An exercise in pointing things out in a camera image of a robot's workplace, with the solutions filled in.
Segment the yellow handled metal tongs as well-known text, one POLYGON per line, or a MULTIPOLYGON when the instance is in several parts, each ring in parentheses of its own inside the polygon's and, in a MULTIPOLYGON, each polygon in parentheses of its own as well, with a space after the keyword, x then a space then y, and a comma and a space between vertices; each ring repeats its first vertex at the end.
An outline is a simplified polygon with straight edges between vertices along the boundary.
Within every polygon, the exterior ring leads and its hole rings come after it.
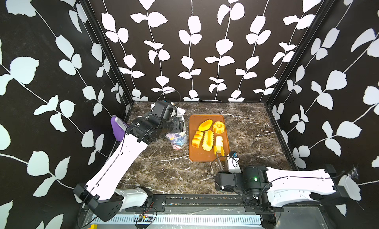
POLYGON ((225 154, 223 146, 214 146, 214 154, 216 156, 216 162, 219 165, 220 171, 228 172, 228 157, 225 154))

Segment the pale glazed bread loaf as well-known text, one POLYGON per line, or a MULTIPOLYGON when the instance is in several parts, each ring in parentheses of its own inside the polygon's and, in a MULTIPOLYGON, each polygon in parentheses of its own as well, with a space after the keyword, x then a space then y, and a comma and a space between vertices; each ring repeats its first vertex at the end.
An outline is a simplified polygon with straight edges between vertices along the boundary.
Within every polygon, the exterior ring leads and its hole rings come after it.
POLYGON ((225 155, 224 151, 224 140, 222 136, 216 136, 215 145, 214 145, 214 153, 221 154, 222 156, 225 155))

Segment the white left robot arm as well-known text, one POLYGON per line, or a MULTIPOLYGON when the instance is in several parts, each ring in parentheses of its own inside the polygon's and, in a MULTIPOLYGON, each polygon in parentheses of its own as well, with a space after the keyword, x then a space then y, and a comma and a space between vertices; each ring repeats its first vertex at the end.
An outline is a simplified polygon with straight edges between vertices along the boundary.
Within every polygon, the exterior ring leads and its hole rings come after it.
POLYGON ((117 188, 137 157, 160 136, 185 130, 182 115, 159 119, 152 113, 136 118, 126 129, 116 151, 86 184, 77 184, 74 194, 102 221, 132 207, 148 207, 153 194, 144 187, 131 190, 117 188))

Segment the long ridged yellow bread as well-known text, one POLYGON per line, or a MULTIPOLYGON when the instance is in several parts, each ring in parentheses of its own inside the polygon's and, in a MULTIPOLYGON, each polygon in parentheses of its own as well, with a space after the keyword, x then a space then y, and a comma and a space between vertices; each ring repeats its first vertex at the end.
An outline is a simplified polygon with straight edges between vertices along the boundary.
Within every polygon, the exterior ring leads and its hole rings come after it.
POLYGON ((214 143, 214 132, 212 130, 207 130, 203 136, 202 148, 205 151, 211 151, 213 149, 214 143))

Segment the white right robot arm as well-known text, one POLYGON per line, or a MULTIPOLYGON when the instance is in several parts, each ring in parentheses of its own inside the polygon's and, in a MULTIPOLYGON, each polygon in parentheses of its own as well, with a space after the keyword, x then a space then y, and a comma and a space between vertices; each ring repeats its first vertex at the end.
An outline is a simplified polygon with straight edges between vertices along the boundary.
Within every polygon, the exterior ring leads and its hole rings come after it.
POLYGON ((346 188, 335 182, 333 166, 312 171, 280 170, 265 166, 247 166, 214 177, 218 191, 236 193, 244 204, 264 211, 282 208, 287 204, 318 202, 322 205, 341 205, 350 197, 346 188))

